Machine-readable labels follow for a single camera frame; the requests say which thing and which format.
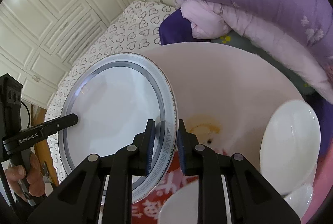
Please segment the large white bowl red print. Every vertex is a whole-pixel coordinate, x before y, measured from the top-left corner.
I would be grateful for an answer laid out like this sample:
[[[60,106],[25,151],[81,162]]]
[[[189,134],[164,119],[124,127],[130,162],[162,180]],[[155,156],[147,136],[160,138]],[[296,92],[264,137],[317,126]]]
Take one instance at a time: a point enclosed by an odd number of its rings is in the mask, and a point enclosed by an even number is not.
[[[294,99],[276,109],[260,148],[260,172],[282,195],[314,181],[321,130],[314,110]]]

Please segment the light pink padded quilt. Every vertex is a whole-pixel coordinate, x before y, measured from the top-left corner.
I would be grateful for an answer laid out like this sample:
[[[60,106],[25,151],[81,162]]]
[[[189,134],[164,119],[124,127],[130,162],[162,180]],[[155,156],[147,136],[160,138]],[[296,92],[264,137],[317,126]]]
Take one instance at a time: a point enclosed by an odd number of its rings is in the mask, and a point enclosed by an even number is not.
[[[332,103],[332,82],[311,53],[273,23],[227,5],[185,0],[180,10],[197,39],[216,39],[234,30],[289,68]]]

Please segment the heart pattern bed sheet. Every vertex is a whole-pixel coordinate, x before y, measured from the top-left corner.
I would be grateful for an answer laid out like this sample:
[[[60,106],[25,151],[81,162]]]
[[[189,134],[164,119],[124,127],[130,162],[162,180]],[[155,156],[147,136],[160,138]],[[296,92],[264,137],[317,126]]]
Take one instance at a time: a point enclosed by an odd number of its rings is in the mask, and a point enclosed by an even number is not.
[[[48,108],[46,119],[63,117],[62,109],[72,87],[90,66],[118,53],[135,53],[147,57],[149,50],[159,47],[159,27],[173,12],[174,8],[165,4],[143,1],[131,3],[118,20],[75,60]],[[64,171],[60,159],[58,133],[49,138],[48,142],[58,177],[64,180],[69,174]]]

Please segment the dark purple cloth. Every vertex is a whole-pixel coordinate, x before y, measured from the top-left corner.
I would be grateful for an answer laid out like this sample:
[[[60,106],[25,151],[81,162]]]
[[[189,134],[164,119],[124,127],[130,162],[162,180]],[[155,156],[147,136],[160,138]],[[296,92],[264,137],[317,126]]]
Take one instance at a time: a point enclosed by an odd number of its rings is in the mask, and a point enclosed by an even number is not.
[[[168,16],[159,27],[160,44],[174,44],[193,41],[208,41],[193,37],[191,22],[182,16],[180,9]]]

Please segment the white bowl grey band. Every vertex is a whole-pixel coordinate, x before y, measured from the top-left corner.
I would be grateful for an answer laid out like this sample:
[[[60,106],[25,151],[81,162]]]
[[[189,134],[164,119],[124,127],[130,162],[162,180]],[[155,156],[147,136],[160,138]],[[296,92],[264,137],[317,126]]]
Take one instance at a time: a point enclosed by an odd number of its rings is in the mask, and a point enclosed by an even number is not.
[[[196,180],[173,194],[162,206],[158,223],[194,224],[198,222],[199,181]]]

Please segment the large plate with patterned rim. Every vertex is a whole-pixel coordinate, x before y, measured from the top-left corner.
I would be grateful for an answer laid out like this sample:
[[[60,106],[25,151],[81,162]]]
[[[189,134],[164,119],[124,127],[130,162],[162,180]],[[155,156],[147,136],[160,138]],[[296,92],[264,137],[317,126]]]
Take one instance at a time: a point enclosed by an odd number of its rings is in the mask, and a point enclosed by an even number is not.
[[[114,154],[155,122],[151,168],[134,176],[132,201],[144,199],[170,166],[177,142],[178,116],[167,76],[153,61],[135,53],[118,53],[90,66],[72,87],[62,115],[78,123],[58,133],[60,159],[70,174],[88,155]]]

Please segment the small white bowl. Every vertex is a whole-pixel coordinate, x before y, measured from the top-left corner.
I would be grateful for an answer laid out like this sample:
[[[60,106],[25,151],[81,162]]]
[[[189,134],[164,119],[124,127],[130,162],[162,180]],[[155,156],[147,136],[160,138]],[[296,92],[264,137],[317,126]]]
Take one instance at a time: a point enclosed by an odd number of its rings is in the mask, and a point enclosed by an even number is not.
[[[303,184],[295,191],[284,197],[284,200],[295,211],[300,219],[308,210],[313,198],[313,187],[311,184]]]

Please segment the cream panelled wardrobe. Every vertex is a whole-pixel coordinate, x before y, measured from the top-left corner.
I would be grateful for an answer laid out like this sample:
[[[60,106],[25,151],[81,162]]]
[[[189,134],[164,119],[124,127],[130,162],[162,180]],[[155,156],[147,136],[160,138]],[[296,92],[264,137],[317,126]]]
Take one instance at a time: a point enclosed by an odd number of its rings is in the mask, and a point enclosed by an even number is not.
[[[47,108],[76,58],[133,0],[3,0],[1,74]]]

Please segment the pink blanket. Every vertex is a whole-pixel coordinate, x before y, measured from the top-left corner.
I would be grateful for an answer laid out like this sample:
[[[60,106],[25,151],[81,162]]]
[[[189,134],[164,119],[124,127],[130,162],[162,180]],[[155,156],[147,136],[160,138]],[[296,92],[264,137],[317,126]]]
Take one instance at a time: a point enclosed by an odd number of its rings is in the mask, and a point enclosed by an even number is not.
[[[301,219],[308,223],[315,216],[332,188],[332,147],[318,160],[311,204]]]

